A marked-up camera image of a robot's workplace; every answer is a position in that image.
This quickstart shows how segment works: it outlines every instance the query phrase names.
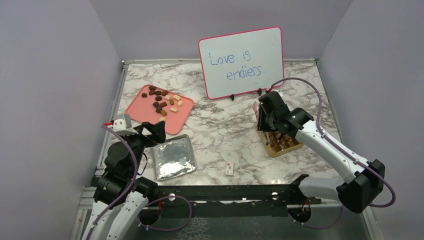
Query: robotic arm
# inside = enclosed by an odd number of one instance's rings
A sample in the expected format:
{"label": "robotic arm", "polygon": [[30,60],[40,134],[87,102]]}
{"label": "robotic arm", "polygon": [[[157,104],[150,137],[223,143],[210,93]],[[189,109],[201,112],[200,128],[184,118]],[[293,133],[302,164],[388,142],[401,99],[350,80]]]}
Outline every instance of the robotic arm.
{"label": "robotic arm", "polygon": [[[364,169],[358,162],[369,166],[384,178],[385,166],[379,161],[368,161],[328,135],[322,137],[314,118],[301,108],[290,111],[281,96],[270,91],[259,98],[258,130],[280,131],[293,139],[306,144],[341,176],[341,180],[307,177],[300,182],[299,189],[306,197],[321,197],[340,201],[354,213],[361,213],[383,190],[383,182],[373,173]],[[348,159],[339,148],[355,156]]]}

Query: pink object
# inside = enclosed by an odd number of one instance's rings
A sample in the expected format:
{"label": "pink object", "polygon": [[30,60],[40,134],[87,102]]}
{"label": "pink object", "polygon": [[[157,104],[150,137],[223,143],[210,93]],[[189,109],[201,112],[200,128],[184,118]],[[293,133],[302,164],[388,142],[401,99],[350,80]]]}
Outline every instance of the pink object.
{"label": "pink object", "polygon": [[[281,31],[281,56],[283,56],[283,30],[282,30],[282,29],[281,29],[281,27],[279,27],[279,26],[270,26],[270,27],[264,27],[264,28],[254,29],[254,30],[239,31],[239,32],[228,33],[228,34],[223,34],[223,35],[218,35],[218,36],[204,37],[204,38],[200,39],[200,40],[197,42],[197,48],[198,48],[198,50],[199,50],[199,55],[200,55],[201,71],[203,72],[203,80],[204,80],[204,85],[205,85],[205,88],[206,88],[206,96],[207,96],[207,98],[208,98],[208,99],[210,99],[210,100],[223,99],[223,98],[230,97],[230,95],[227,95],[227,96],[220,96],[220,97],[215,97],[215,98],[210,98],[210,97],[209,97],[209,95],[208,95],[208,86],[206,85],[205,70],[203,69],[202,55],[200,54],[200,52],[201,52],[201,51],[200,51],[200,41],[202,41],[202,40],[206,40],[206,39],[220,38],[220,37],[225,37],[225,36],[230,36],[230,35],[235,35],[235,34],[244,34],[244,33],[249,33],[249,32],[255,32],[255,31],[264,30],[264,29],[273,29],[273,28],[279,28],[279,29],[280,29],[280,31]],[[285,76],[284,76],[284,61],[282,62],[282,68],[283,68],[283,71],[282,71],[282,78],[285,78]],[[274,86],[274,87],[275,87],[275,88],[276,88],[276,87],[280,87],[280,86],[282,86],[283,84],[284,84],[284,82],[283,82],[283,83],[281,83],[280,85],[276,85],[276,86]],[[242,95],[242,94],[254,93],[254,92],[257,92],[257,91],[258,91],[258,90],[257,90],[257,89],[255,89],[255,90],[252,90],[252,91],[246,91],[246,92],[235,93],[235,94],[234,94],[234,96]]]}
{"label": "pink object", "polygon": [[[181,101],[184,103],[182,107],[177,106],[176,100],[174,100],[175,104],[171,106],[170,101],[165,100],[165,97],[163,96],[163,99],[161,101],[156,101],[155,97],[156,95],[149,95],[149,86],[151,85],[144,85],[141,90],[138,92],[137,96],[135,96],[134,100],[132,100],[131,104],[126,109],[125,113],[129,114],[132,120],[135,120],[137,122],[143,123],[143,122],[149,122],[151,124],[156,124],[159,122],[159,119],[161,117],[165,118],[165,132],[168,134],[175,135],[178,132],[180,132],[181,128],[183,127],[184,123],[186,122],[186,119],[188,118],[190,112],[193,109],[193,106],[195,103],[193,100],[191,100],[188,97],[176,94],[181,97]],[[165,89],[156,87],[155,91],[164,91]],[[168,95],[173,99],[173,96],[175,93],[169,92]],[[156,107],[153,106],[154,102],[166,102],[166,106],[162,109],[166,111],[166,116],[163,116],[160,113],[156,112]],[[178,112],[172,112],[170,108],[176,108],[178,109]]]}

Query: marble tabletop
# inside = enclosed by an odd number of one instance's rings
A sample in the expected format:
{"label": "marble tabletop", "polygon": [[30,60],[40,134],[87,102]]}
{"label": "marble tabletop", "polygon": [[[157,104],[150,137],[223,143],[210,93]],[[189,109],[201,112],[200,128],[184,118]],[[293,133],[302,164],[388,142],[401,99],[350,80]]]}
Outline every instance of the marble tabletop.
{"label": "marble tabletop", "polygon": [[[284,63],[286,77],[311,81],[323,97],[321,125],[339,139],[324,87],[314,62]],[[301,174],[315,177],[339,178],[337,172],[307,146],[271,158],[255,131],[256,118],[252,108],[257,93],[209,100],[206,96],[200,63],[130,64],[124,82],[118,114],[125,110],[146,84],[181,94],[194,101],[194,108],[177,135],[188,135],[197,170],[183,176],[158,182],[159,185],[258,185],[289,184]],[[290,80],[279,87],[290,108],[300,107],[311,115],[318,111],[318,97],[305,83]],[[145,175],[156,181],[150,150]],[[226,163],[234,163],[233,176],[225,175]]]}

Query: marble table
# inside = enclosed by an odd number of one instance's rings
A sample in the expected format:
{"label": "marble table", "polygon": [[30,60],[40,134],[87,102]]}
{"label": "marble table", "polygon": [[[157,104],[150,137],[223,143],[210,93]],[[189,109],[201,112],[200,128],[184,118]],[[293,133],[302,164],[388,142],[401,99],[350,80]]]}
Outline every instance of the marble table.
{"label": "marble table", "polygon": [[[312,61],[286,62],[286,77],[311,81],[323,97],[321,125],[339,139],[333,113],[330,109],[317,66]],[[182,130],[177,135],[188,135],[197,170],[193,173],[158,182],[159,185],[260,185],[289,184],[301,174],[315,177],[339,178],[337,172],[310,148],[298,150],[277,158],[268,156],[255,131],[256,118],[252,105],[257,93],[209,100],[206,96],[200,63],[130,64],[120,98],[118,114],[125,110],[146,84],[187,96],[195,102]],[[318,97],[305,83],[290,80],[279,88],[290,108],[300,107],[316,116]],[[109,143],[117,141],[112,138]],[[145,176],[156,181],[150,150]],[[226,163],[234,163],[233,176],[225,175]]]}

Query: gray floor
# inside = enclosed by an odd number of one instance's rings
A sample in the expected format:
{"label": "gray floor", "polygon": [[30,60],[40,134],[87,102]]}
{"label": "gray floor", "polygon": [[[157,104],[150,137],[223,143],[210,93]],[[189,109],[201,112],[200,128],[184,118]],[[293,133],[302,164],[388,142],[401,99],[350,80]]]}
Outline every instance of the gray floor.
{"label": "gray floor", "polygon": [[[327,225],[339,216],[339,207],[315,207],[311,225]],[[160,219],[155,227],[175,228],[185,219]],[[343,220],[329,229],[309,229],[301,227],[288,217],[228,217],[193,218],[188,226],[180,231],[163,232],[146,230],[134,222],[125,235],[126,240],[369,240],[362,214],[346,211]]]}

